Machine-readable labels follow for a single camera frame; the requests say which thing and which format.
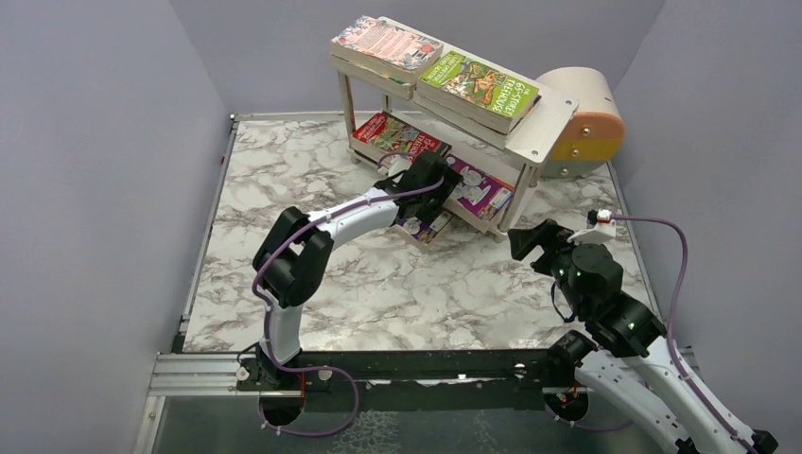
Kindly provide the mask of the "white two-tier shelf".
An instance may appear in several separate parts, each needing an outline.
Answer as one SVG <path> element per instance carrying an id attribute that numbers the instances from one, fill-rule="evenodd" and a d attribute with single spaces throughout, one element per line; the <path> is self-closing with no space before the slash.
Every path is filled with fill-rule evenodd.
<path id="1" fill-rule="evenodd" d="M 391 24 L 403 26 L 424 36 L 440 41 L 424 32 L 410 28 L 392 19 L 386 17 L 379 17 L 377 19 L 387 20 Z M 393 97 L 376 88 L 382 95 L 381 112 L 392 114 L 419 130 L 450 144 L 451 150 L 445 156 L 452 154 L 513 187 L 513 195 L 510 200 L 491 221 L 481 221 L 475 218 L 455 201 L 448 201 L 445 205 L 448 210 L 464 219 L 480 232 L 491 233 L 494 235 L 496 241 L 501 241 L 506 236 L 507 232 L 514 227 L 524 208 L 532 199 L 534 188 L 545 168 L 550 152 L 563 129 L 574 115 L 579 106 L 579 102 L 540 82 L 471 54 L 453 44 L 448 44 L 443 41 L 440 42 L 444 44 L 442 55 L 450 51 L 462 53 L 471 59 L 491 65 L 518 79 L 528 82 L 537 87 L 541 95 L 534 107 L 518 123 L 513 131 L 509 133 L 514 134 L 514 142 L 510 143 L 506 149 L 501 150 L 447 125 L 436 117 L 422 112 L 412 103 L 411 99 L 405 100 Z M 354 131 L 363 124 L 355 120 L 355 108 L 351 90 L 352 80 L 358 79 L 345 76 L 338 70 L 337 72 L 345 126 L 348 133 L 348 148 L 352 159 L 355 162 L 362 161 L 364 163 L 375 164 L 378 161 L 373 162 L 368 159 L 363 154 L 354 150 L 349 143 L 349 139 Z"/>

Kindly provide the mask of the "red bottom books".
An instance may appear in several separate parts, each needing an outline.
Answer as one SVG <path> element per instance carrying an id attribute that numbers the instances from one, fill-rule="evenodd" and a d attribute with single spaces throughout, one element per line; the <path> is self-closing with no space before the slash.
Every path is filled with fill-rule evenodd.
<path id="1" fill-rule="evenodd" d="M 462 176 L 450 198 L 481 221 L 491 221 L 513 195 L 513 187 L 449 154 L 450 167 Z"/>

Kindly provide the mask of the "red 13-storey treehouse book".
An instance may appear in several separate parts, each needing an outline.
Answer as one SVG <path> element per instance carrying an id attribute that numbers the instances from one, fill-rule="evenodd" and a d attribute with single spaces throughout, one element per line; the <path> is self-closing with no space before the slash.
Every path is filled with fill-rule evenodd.
<path id="1" fill-rule="evenodd" d="M 447 142 L 385 112 L 375 113 L 358 127 L 349 143 L 354 150 L 373 162 L 390 152 L 409 153 L 413 161 L 422 151 L 446 155 L 451 150 Z"/>

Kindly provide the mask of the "purple cartoon book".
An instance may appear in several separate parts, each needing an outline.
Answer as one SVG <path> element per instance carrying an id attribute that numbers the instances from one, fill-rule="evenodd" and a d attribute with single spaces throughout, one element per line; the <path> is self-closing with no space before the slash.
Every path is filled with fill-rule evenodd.
<path id="1" fill-rule="evenodd" d="M 423 222 L 418 218 L 402 219 L 393 225 L 392 230 L 418 250 L 428 252 L 436 244 L 438 238 L 448 230 L 453 219 L 452 213 L 442 211 L 430 223 Z"/>

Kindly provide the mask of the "green 65-storey treehouse book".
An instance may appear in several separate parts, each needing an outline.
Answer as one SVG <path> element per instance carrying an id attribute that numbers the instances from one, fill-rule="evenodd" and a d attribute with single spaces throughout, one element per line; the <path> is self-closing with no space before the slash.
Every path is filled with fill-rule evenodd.
<path id="1" fill-rule="evenodd" d="M 541 97 L 528 82 L 456 51 L 442 55 L 420 76 L 416 92 L 504 135 Z"/>

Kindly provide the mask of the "pink floral book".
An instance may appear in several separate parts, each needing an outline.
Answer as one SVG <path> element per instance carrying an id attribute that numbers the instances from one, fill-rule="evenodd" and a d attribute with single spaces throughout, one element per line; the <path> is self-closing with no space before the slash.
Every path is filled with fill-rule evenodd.
<path id="1" fill-rule="evenodd" d="M 331 54 L 401 83 L 414 83 L 444 44 L 387 20 L 362 15 L 330 41 Z"/>

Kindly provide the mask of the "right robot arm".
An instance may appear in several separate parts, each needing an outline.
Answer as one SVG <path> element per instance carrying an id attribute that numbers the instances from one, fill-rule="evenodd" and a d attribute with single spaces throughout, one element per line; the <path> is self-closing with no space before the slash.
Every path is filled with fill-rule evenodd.
<path id="1" fill-rule="evenodd" d="M 566 320 L 584 325 L 550 347 L 553 370 L 602 395 L 665 453 L 776 452 L 776 438 L 737 417 L 680 355 L 673 324 L 623 291 L 624 269 L 605 246 L 622 218 L 592 210 L 583 230 L 548 218 L 508 233 L 514 260 L 542 249 L 532 270 L 563 294 Z"/>

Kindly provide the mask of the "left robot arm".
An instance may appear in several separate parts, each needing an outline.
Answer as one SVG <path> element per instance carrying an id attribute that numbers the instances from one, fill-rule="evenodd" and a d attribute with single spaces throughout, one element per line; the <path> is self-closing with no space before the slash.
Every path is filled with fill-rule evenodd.
<path id="1" fill-rule="evenodd" d="M 257 344 L 275 380 L 304 374 L 298 357 L 305 303 L 317 292 L 331 254 L 340 246 L 401 220 L 432 222 L 462 182 L 446 158 L 421 152 L 413 161 L 374 183 L 363 194 L 334 207 L 305 213 L 281 212 L 253 258 L 253 294 L 265 305 L 263 337 Z"/>

